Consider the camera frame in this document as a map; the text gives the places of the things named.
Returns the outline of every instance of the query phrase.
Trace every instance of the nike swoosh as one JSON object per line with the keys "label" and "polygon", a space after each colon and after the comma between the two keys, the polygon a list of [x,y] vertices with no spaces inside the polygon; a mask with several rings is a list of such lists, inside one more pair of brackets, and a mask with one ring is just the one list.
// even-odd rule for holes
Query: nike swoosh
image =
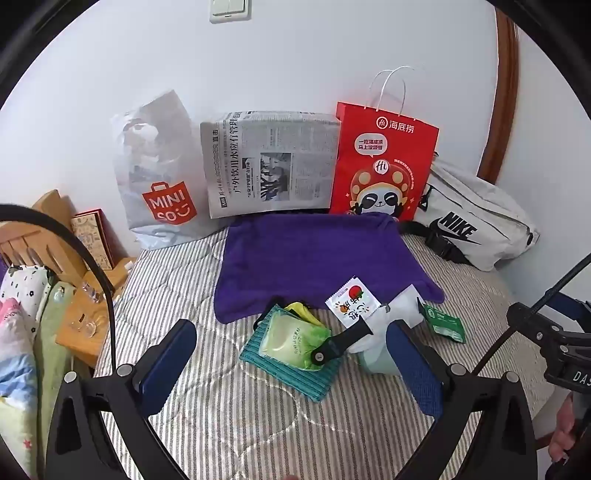
{"label": "nike swoosh", "polygon": [[431,222],[431,224],[429,225],[429,228],[431,230],[439,233],[439,235],[443,235],[448,238],[455,238],[456,240],[461,240],[462,242],[468,242],[470,244],[480,245],[478,242],[475,242],[474,240],[468,240],[467,238],[464,238],[460,235],[456,235],[455,233],[450,233],[450,232],[446,232],[444,230],[441,230],[441,227],[439,227],[439,220],[441,220],[441,218],[433,220]]}

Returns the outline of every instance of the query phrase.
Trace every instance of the newspaper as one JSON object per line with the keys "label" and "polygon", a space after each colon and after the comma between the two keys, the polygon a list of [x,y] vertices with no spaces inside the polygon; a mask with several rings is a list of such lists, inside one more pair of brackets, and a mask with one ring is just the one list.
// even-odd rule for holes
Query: newspaper
{"label": "newspaper", "polygon": [[340,122],[307,112],[232,112],[201,123],[212,218],[328,208]]}

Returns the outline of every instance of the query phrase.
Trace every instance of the metal screw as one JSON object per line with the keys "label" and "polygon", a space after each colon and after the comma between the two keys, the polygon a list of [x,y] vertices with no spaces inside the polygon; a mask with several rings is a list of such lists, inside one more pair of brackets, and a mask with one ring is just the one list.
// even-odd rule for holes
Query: metal screw
{"label": "metal screw", "polygon": [[72,383],[76,379],[76,372],[68,372],[64,375],[64,382]]}
{"label": "metal screw", "polygon": [[458,377],[461,377],[462,375],[466,375],[466,373],[468,372],[468,370],[466,370],[466,367],[464,367],[463,365],[460,365],[460,364],[453,364],[450,367],[450,370],[452,371],[452,373],[454,375],[457,375]]}
{"label": "metal screw", "polygon": [[519,375],[517,375],[515,372],[507,372],[505,376],[511,383],[517,383],[519,381]]}
{"label": "metal screw", "polygon": [[127,375],[133,371],[133,369],[134,367],[132,367],[130,364],[120,365],[117,367],[117,375],[120,377],[127,377]]}

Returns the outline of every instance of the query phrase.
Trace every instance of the green bedding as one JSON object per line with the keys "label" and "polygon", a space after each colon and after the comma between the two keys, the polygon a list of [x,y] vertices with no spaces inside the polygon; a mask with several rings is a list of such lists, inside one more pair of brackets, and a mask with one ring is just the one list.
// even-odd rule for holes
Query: green bedding
{"label": "green bedding", "polygon": [[[55,298],[55,293],[64,289],[63,297]],[[37,361],[38,411],[37,411],[37,444],[38,471],[44,470],[47,450],[47,435],[51,423],[53,407],[60,389],[64,374],[75,370],[84,377],[90,376],[88,366],[74,358],[70,351],[55,343],[57,329],[71,302],[75,288],[69,283],[58,282],[53,286],[47,300],[39,331],[35,337],[34,353]]]}

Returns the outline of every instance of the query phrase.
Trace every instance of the green packet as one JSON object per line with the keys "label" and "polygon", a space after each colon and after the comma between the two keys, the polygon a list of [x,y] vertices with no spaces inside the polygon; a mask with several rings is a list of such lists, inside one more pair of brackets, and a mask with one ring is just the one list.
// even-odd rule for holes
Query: green packet
{"label": "green packet", "polygon": [[423,316],[433,332],[456,342],[466,343],[466,331],[459,318],[440,312],[429,305],[421,305],[421,307],[424,309]]}
{"label": "green packet", "polygon": [[279,305],[275,305],[265,318],[269,319],[269,324],[259,347],[259,355],[302,370],[322,368],[312,363],[311,353],[330,337],[328,328],[301,320]]}

